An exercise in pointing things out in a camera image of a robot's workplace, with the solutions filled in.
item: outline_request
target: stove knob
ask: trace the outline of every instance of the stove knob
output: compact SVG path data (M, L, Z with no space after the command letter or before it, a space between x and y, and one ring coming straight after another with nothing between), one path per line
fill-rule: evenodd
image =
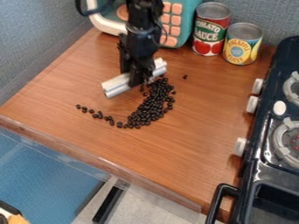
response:
M287 105L284 103L284 101L277 101L273 106L273 112L277 116L283 116L286 110L287 110Z
M259 101L259 97L253 95L250 96L247 103L246 112L250 114L254 114L257 108L258 101Z
M259 95L261 93L262 84L264 83L263 79L255 79L253 90L251 91L254 95Z
M238 137L238 139L234 145L233 154L241 158L243 156L246 142L247 142L246 138Z

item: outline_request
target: wooden countertop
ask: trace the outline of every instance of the wooden countertop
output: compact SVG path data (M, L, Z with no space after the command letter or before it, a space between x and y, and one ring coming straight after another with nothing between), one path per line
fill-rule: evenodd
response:
M159 50L155 57L168 62L177 90L174 109L149 127L117 129L75 108L79 103L125 121L142 102L138 87L110 100L102 93L101 82L119 74L117 42L89 31L1 107L0 124L207 213L218 184L238 183L233 145L249 131L247 98L254 79L267 73L274 48L263 46L249 66L198 56L189 46ZM220 216L228 211L227 202Z

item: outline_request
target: coffee beans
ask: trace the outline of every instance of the coffee beans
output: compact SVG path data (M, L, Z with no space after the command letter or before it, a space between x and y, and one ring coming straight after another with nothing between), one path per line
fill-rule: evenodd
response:
M174 91L172 85L168 84L167 78L159 78L151 84L141 85L140 92L145 97L143 103L137 107L136 111L127 116L126 122L116 122L117 128L140 129L142 126L149 126L173 109L175 99L170 94L175 95L177 92ZM87 107L81 108L82 112L87 112ZM115 120L111 115L104 116L101 111L94 114L93 109L89 109L89 112L93 114L93 118L104 118L111 126L115 126Z

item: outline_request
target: tomato sauce can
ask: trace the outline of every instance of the tomato sauce can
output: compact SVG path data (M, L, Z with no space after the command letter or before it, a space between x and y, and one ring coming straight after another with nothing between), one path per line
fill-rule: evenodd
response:
M253 63L261 46L262 31L255 24L237 23L227 29L223 57L234 65Z
M195 53L213 56L222 53L231 12L222 3L202 3L196 9L192 49Z

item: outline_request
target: toy stove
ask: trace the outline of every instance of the toy stove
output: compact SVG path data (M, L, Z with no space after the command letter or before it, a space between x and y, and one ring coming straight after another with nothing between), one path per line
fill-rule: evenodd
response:
M225 196L234 197L229 223L299 223L298 71L299 36L286 38L247 104L255 120L250 137L235 145L234 154L243 157L239 188L218 186L207 224L216 220Z

